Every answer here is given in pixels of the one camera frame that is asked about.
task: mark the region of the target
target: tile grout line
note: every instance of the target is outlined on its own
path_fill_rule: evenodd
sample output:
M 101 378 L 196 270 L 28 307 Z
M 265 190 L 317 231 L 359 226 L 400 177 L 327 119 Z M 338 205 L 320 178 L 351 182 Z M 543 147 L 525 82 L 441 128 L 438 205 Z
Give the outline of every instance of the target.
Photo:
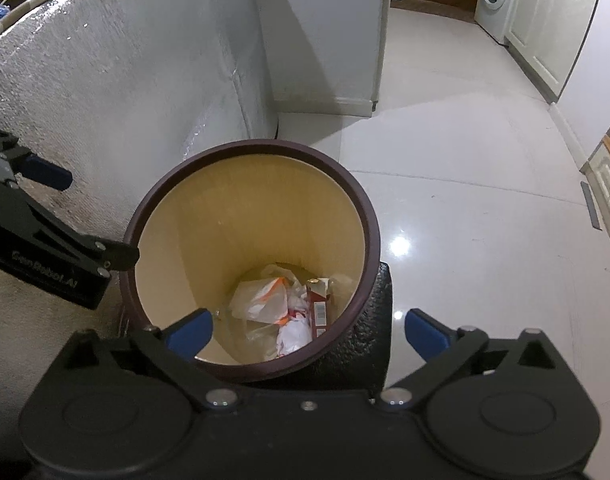
M 574 202 L 573 200 L 566 200 L 565 198 L 558 198 L 555 196 L 543 195 L 540 193 L 532 193 L 532 192 L 523 191 L 520 189 L 512 189 L 510 187 L 488 186 L 487 184 L 479 184 L 477 182 L 466 182 L 463 180 L 452 180 L 450 178 L 437 178 L 437 177 L 433 177 L 433 176 L 421 176 L 421 175 L 405 175 L 405 174 L 401 174 L 401 173 L 387 173 L 385 171 L 365 171 L 365 170 L 349 170 L 349 171 L 351 173 L 379 174 L 379 175 L 385 175 L 385 176 L 402 176 L 404 178 L 420 178 L 421 180 L 437 180 L 439 182 L 452 182 L 454 184 L 464 184 L 466 186 L 486 187 L 488 189 L 498 189 L 501 191 L 511 191 L 514 193 L 522 193 L 522 194 L 531 195 L 531 196 L 539 196 L 541 198 L 549 198 L 550 200 L 558 200 L 559 202 L 565 202 L 568 204 L 586 207 L 585 203 Z

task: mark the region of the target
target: plastic wrapped surface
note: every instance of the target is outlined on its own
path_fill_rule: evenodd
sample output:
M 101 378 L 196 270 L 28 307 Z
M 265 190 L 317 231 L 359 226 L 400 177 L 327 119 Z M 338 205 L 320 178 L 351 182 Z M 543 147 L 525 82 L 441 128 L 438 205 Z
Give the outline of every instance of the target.
M 273 137 L 253 0 L 52 0 L 0 35 L 0 129 L 72 171 L 59 193 L 21 186 L 82 232 L 121 239 L 136 206 L 186 156 Z M 0 460 L 16 419 L 73 330 L 117 329 L 112 288 L 91 313 L 0 272 Z

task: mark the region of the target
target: baseboard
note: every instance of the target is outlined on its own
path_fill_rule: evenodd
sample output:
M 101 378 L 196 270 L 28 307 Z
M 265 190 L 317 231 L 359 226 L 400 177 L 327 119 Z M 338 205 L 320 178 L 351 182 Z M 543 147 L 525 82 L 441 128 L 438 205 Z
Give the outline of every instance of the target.
M 572 127 L 569 125 L 567 120 L 560 113 L 560 108 L 556 105 L 556 103 L 552 103 L 549 106 L 549 115 L 551 116 L 554 124 L 560 131 L 560 134 L 563 136 L 563 140 L 567 145 L 567 149 L 569 153 L 572 154 L 572 158 L 576 163 L 576 167 L 578 170 L 582 170 L 582 167 L 587 162 L 587 155 L 582 149 L 581 143 L 578 141 L 578 137 L 572 130 Z
M 371 117 L 373 102 L 368 99 L 329 98 L 324 101 L 283 99 L 275 96 L 277 112 L 293 114 L 327 114 Z

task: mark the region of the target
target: white cabinet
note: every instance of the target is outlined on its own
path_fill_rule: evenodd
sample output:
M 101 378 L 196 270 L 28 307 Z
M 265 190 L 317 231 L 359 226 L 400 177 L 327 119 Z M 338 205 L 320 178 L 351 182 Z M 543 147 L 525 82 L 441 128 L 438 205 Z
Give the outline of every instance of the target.
M 518 0 L 508 39 L 556 95 L 572 70 L 596 0 Z

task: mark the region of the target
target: trash can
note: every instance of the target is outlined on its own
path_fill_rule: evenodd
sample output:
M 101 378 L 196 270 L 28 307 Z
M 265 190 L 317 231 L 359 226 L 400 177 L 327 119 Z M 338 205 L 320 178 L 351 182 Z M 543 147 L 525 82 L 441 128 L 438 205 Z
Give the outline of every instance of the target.
M 214 332 L 196 364 L 232 382 L 276 378 L 323 356 L 360 316 L 380 263 L 362 187 L 323 153 L 282 140 L 232 142 L 180 164 L 140 203 L 125 241 L 141 254 L 120 276 L 136 327 L 166 328 L 198 308 L 217 317 L 241 278 L 267 264 L 330 278 L 331 325 L 291 354 L 242 364 Z

